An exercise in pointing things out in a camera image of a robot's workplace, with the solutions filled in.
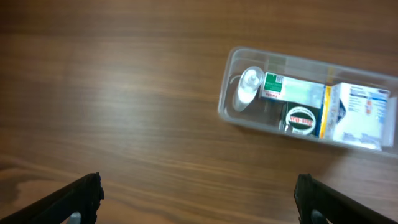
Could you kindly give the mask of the blue yellow VapoDrops box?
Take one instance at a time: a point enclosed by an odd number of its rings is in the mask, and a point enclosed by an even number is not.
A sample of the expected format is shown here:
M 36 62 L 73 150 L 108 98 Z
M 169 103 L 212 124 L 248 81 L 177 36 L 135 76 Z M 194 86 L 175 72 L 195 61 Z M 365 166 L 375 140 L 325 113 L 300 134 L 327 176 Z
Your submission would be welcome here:
M 323 139 L 325 136 L 328 110 L 329 110 L 329 104 L 330 104 L 330 93 L 331 93 L 331 86 L 326 86 L 325 92 L 324 92 L 324 97 L 323 97 L 322 116 L 320 119 L 320 129 L 319 129 L 319 138 L 320 139 Z

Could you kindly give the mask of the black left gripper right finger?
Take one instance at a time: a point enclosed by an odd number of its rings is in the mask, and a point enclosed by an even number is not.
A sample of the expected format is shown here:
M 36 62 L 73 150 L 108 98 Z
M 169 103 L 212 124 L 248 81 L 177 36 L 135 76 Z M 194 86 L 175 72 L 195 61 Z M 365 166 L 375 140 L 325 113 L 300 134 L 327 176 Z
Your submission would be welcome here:
M 395 221 L 371 210 L 310 174 L 300 174 L 294 189 L 299 223 L 390 223 Z

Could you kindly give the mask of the white green medicine box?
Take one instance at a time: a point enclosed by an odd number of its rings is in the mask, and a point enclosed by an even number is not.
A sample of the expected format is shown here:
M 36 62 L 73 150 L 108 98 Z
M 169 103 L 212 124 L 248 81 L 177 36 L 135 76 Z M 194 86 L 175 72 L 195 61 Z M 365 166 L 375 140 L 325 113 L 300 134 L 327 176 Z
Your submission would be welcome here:
M 324 84 L 266 72 L 259 97 L 321 108 L 324 92 Z

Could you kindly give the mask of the white blue medicine box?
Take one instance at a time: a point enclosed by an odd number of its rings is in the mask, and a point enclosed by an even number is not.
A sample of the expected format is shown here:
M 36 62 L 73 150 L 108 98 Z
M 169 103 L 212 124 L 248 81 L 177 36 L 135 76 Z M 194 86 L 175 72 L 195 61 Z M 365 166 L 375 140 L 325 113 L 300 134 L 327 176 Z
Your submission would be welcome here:
M 339 83 L 331 86 L 323 139 L 380 151 L 390 92 Z

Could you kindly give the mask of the white bottle clear cap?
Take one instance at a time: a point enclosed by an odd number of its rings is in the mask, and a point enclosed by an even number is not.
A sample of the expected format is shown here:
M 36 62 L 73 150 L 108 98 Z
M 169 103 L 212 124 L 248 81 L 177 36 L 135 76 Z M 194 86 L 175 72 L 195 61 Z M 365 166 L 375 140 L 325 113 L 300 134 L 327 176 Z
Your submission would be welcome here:
M 243 71 L 233 95 L 233 108 L 242 112 L 254 99 L 264 81 L 264 72 L 260 67 L 251 66 Z

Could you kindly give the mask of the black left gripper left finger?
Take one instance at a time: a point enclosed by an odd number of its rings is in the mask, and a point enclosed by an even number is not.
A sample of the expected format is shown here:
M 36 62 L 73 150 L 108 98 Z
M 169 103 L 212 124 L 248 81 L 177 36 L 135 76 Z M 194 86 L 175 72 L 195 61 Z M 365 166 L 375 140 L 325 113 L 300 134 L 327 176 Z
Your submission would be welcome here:
M 1 223 L 61 223 L 78 212 L 81 223 L 94 224 L 103 199 L 100 174 L 90 173 L 2 218 Z

